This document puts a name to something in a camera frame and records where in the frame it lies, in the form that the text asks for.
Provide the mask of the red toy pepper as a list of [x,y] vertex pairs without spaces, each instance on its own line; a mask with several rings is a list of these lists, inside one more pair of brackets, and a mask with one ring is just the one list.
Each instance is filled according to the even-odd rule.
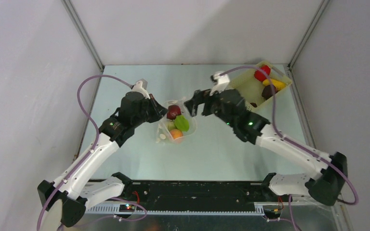
[[268,75],[270,76],[270,73],[271,73],[271,68],[267,65],[262,65],[260,67],[260,71],[259,70],[256,70],[255,73],[254,73],[254,77],[260,81],[260,82],[263,82],[265,81],[267,78],[265,75]]

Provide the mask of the dark red toy fruit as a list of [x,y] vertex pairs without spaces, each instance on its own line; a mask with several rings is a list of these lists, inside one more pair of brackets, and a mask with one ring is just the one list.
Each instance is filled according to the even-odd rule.
[[176,104],[172,104],[168,106],[168,112],[166,114],[166,118],[169,120],[175,120],[177,116],[182,115],[182,111],[180,106]]

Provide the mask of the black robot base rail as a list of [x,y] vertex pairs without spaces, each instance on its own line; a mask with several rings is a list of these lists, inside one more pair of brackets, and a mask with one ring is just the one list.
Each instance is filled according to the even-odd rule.
[[255,181],[133,180],[120,199],[151,212],[253,212],[256,203],[287,202]]

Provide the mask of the orange red toy fruit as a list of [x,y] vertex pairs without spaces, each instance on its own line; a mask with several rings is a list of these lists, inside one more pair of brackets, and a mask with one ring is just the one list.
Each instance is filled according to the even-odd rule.
[[172,137],[173,142],[175,143],[181,143],[183,141],[183,132],[178,129],[172,129],[170,131],[170,135]]

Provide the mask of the yellow toy banana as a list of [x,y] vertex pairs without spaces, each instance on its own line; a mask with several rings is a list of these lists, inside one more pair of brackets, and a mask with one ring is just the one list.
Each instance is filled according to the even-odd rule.
[[262,84],[264,86],[270,86],[271,84],[277,89],[277,91],[281,91],[282,89],[284,89],[286,87],[286,84],[281,82],[281,81],[278,81],[276,79],[265,79]]

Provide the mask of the clear zip top bag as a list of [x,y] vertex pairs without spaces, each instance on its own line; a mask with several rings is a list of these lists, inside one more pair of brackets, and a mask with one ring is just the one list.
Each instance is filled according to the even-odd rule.
[[181,143],[197,130],[197,121],[185,107],[186,98],[166,101],[163,106],[168,113],[159,121],[156,143]]

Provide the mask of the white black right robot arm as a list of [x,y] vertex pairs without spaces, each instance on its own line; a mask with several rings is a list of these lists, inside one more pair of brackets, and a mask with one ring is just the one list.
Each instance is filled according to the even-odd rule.
[[279,196],[292,194],[310,196],[326,206],[333,206],[339,201],[338,196],[348,179],[344,154],[328,154],[283,134],[268,119],[248,110],[245,99],[237,90],[214,94],[210,90],[197,90],[184,103],[192,117],[197,115],[201,104],[204,105],[203,116],[217,116],[232,128],[242,142],[268,149],[306,171],[292,175],[269,173],[261,187],[265,200],[274,201]]

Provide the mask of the green toy pepper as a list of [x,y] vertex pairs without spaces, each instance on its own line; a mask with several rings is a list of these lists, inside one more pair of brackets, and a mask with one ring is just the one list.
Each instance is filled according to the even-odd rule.
[[183,115],[178,115],[174,120],[176,128],[182,132],[189,131],[190,125],[188,120]]

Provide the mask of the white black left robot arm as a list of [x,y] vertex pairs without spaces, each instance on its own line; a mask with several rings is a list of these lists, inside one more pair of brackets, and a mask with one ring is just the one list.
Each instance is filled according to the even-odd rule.
[[43,180],[37,187],[42,211],[54,218],[43,221],[39,215],[37,230],[56,231],[60,226],[73,227],[91,207],[112,197],[128,200],[133,187],[117,176],[103,184],[86,187],[95,171],[115,153],[135,129],[143,123],[161,120],[168,109],[160,105],[153,95],[130,91],[122,98],[120,107],[101,126],[88,148],[55,180]]

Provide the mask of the dark purple toy fruit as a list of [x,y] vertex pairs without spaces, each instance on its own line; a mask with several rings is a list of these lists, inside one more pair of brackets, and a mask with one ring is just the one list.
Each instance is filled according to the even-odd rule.
[[278,92],[278,89],[274,85],[267,85],[263,88],[262,97],[265,100],[270,99],[274,94]]

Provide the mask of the green toy cabbage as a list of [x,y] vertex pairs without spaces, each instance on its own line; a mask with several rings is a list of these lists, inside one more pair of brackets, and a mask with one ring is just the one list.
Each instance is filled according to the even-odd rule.
[[166,127],[167,127],[168,131],[176,129],[176,125],[175,125],[174,121],[168,121],[166,123]]

